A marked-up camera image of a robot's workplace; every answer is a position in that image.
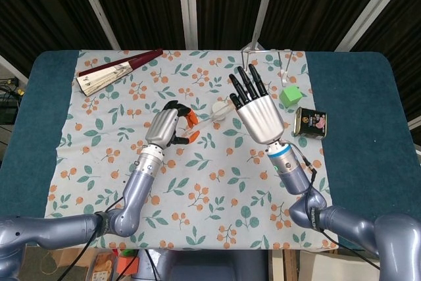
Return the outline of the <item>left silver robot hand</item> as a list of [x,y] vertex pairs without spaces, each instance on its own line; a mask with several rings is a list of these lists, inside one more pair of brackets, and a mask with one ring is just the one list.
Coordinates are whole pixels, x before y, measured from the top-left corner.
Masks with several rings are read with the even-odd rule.
[[187,145],[193,143],[199,136],[200,131],[194,132],[188,137],[178,137],[176,127],[180,117],[185,117],[187,125],[192,128],[198,125],[196,114],[189,107],[177,100],[169,101],[152,120],[146,133],[145,140],[149,145],[157,145],[166,149],[171,145]]

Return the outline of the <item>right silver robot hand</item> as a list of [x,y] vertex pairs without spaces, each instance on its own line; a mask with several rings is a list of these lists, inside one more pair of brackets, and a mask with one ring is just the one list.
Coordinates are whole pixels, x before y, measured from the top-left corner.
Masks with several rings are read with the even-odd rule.
[[251,138],[258,144],[269,145],[281,139],[284,121],[255,66],[248,67],[250,74],[242,66],[237,67],[240,79],[235,74],[229,75],[235,89],[230,99]]

